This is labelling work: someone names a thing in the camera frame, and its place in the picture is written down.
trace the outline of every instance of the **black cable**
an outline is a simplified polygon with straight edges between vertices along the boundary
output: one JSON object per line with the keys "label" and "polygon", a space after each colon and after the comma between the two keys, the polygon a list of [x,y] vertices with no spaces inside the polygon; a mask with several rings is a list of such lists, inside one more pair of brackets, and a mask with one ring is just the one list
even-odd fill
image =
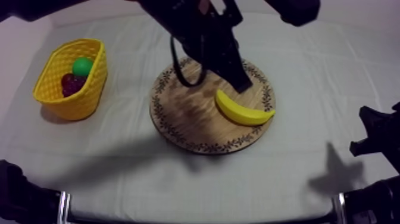
{"label": "black cable", "polygon": [[204,37],[201,36],[201,72],[200,72],[200,76],[199,79],[194,83],[190,83],[188,82],[185,77],[183,77],[182,71],[179,67],[179,62],[178,62],[178,57],[176,55],[176,50],[175,50],[175,44],[174,44],[174,38],[171,36],[170,39],[170,45],[171,45],[171,54],[172,54],[172,60],[173,60],[173,67],[175,69],[175,74],[176,77],[178,78],[179,82],[186,86],[186,87],[194,87],[194,86],[198,86],[200,85],[204,79],[205,76],[207,74],[207,69],[205,66],[205,55],[204,55]]}

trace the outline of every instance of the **green ball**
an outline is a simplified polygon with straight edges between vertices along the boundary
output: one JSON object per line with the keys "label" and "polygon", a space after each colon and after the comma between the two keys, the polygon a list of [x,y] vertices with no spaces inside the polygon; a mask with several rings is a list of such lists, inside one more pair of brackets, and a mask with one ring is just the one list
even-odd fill
{"label": "green ball", "polygon": [[78,58],[72,65],[72,73],[74,73],[76,76],[88,76],[92,66],[92,60],[88,58]]}

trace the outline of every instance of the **white backdrop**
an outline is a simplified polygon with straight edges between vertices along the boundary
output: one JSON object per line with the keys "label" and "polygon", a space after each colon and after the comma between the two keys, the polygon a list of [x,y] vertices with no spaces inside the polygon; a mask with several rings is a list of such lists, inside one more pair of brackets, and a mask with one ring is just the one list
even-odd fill
{"label": "white backdrop", "polygon": [[[222,0],[212,0],[218,9]],[[321,0],[319,20],[400,34],[399,0]],[[275,13],[263,0],[236,0],[245,13]],[[51,15],[56,26],[97,18],[143,14],[139,4],[122,0],[91,0]]]}

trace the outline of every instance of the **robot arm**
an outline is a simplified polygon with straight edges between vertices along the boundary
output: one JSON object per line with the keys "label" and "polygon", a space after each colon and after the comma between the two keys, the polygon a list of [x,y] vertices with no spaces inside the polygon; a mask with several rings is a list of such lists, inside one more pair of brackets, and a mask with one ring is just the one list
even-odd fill
{"label": "robot arm", "polygon": [[[33,21],[45,15],[85,0],[18,0],[1,3],[0,19],[15,15]],[[212,70],[242,93],[252,86],[242,67],[238,43],[232,28],[242,20],[234,0],[224,0],[226,9],[220,15],[209,0],[137,0],[142,8],[171,33],[171,53],[181,84],[192,87],[201,84],[206,70]],[[294,26],[317,18],[320,0],[266,0],[282,17]],[[185,53],[202,65],[196,83],[189,83],[180,71],[174,50],[177,39]]]}

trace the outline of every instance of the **white tablecloth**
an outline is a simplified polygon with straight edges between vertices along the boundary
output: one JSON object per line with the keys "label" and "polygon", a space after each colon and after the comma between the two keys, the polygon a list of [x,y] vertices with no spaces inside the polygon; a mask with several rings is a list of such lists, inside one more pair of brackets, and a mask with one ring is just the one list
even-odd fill
{"label": "white tablecloth", "polygon": [[[269,130],[246,150],[207,157],[160,137],[149,90],[171,63],[170,35],[144,15],[55,29],[1,126],[0,158],[40,186],[72,193],[75,214],[149,222],[321,215],[331,195],[396,175],[381,154],[354,158],[349,143],[366,136],[361,106],[391,112],[400,101],[399,38],[243,16],[235,28],[240,53],[269,78],[277,103]],[[109,75],[96,113],[69,123],[42,109],[32,89],[51,51],[77,38],[104,41]]]}

